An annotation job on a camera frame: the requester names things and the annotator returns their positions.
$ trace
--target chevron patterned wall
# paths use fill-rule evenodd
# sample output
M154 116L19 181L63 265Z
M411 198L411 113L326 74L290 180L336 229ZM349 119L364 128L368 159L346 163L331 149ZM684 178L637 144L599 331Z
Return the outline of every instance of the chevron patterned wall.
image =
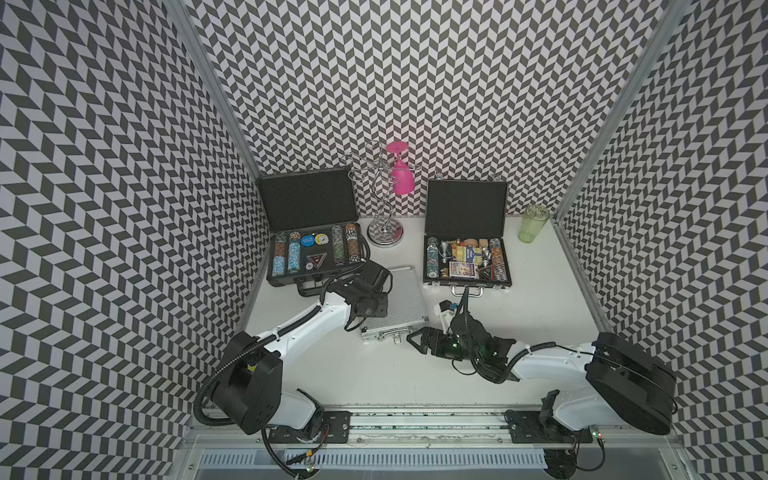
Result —
M694 2L564 219L614 328L677 371L704 478L768 478L767 20Z
M438 173L502 175L509 213L555 207L666 2L187 0L261 171L408 141L419 172L400 215L424 214Z
M163 474L257 278L253 182L157 0L0 17L0 478Z

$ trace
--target metal mounting plate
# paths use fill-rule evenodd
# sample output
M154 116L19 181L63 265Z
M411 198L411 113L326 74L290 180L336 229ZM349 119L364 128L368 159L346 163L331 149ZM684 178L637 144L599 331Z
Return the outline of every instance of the metal mounting plate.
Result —
M505 418L508 422L509 435L513 443L572 443L573 432L560 427L558 437L550 439L541 431L541 423L538 421L539 412L508 410ZM592 443L592 435L589 429L582 429L581 443Z
M326 443L346 443L349 438L349 420L351 418L352 413L343 410L323 412L323 422L321 425L329 425L331 428ZM298 433L299 431L296 429L281 425L270 430L270 443L310 443L320 441L319 438L302 439L298 436Z

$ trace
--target poker chip case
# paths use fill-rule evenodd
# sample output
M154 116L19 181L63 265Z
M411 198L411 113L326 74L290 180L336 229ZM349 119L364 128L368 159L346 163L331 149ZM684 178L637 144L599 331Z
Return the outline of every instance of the poker chip case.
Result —
M348 167L261 177L257 189L270 227L266 274L270 285L296 285L302 296L318 295L323 280L359 265L350 262L356 259L355 243L357 258L362 256L359 241L350 241L362 237L362 232ZM347 231L350 224L353 230ZM282 254L282 260L275 261L276 251ZM343 264L338 264L340 256ZM298 271L291 273L296 265ZM305 286L306 282L314 285Z
M436 180L427 182L427 205L425 219L423 282L427 285L473 286L483 288L509 288L512 285L507 250L504 245L504 221L507 210L507 183L483 180ZM428 276L429 239L436 238L438 245L443 241L464 239L486 239L494 252L493 263L503 262L504 275L501 278L443 278L440 274ZM443 263L442 255L437 256L439 272L448 268L453 273L450 261Z

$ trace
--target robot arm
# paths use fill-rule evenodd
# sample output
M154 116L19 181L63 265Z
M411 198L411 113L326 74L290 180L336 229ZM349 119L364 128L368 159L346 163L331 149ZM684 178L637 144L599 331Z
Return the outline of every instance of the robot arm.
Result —
M386 316L382 291L390 273L366 261L358 274L332 283L314 305L256 337L241 332L227 344L217 373L195 399L195 418L204 425L231 425L253 434L268 425L286 425L311 439L319 431L323 407L302 392L282 392L283 369L328 332L357 316ZM229 419L211 419L202 411L204 396Z
M282 392L283 368L331 330L347 329L355 317L386 316L382 288L388 276L388 270L368 261L358 276L334 284L322 302L288 322L255 338L235 335L217 366L220 372L201 389L230 420L213 423L197 408L198 399L195 417L204 425L235 423L247 434L286 425L313 438L323 407L304 392ZM562 381L562 392L555 390L543 399L542 412L548 414L541 417L542 423L554 420L573 432L588 425L624 423L657 435L670 431L674 374L639 347L612 333L569 347L554 342L518 345L514 339L487 333L466 310L467 302L465 292L459 306L464 312L457 310L449 333L425 327L408 335L409 343L424 355L431 350L440 358L469 360L480 376L494 383Z
M576 346L520 346L487 333L467 311L467 302L465 293L450 333L424 327L408 335L408 342L424 355L431 350L440 358L469 360L489 382L562 381L567 388L542 399L542 412L570 431L628 424L655 435L669 433L677 409L674 372L640 347L614 333L600 333L594 342Z

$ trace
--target poker chip stack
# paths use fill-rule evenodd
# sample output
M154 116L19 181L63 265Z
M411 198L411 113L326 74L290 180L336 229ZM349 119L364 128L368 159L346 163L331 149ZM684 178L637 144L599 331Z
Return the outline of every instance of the poker chip stack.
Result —
M437 244L436 237L427 239L427 277L429 278L437 278L440 274L440 264L438 261L440 252Z
M497 282L506 282L507 268L504 266L504 254L502 252L502 241L498 238L491 238L488 241L491 247L491 263L493 264L493 280Z
M301 233L291 232L288 243L288 273L298 273L301 261Z
M279 276L286 273L286 241L288 234L280 232L275 237L275 255L272 258L272 275Z
M360 261L360 247L357 244L357 227L354 223L346 225L346 249L349 251L349 262Z
M346 263L344 253L344 229L341 225L331 227L331 241L333 242L333 264L342 266Z

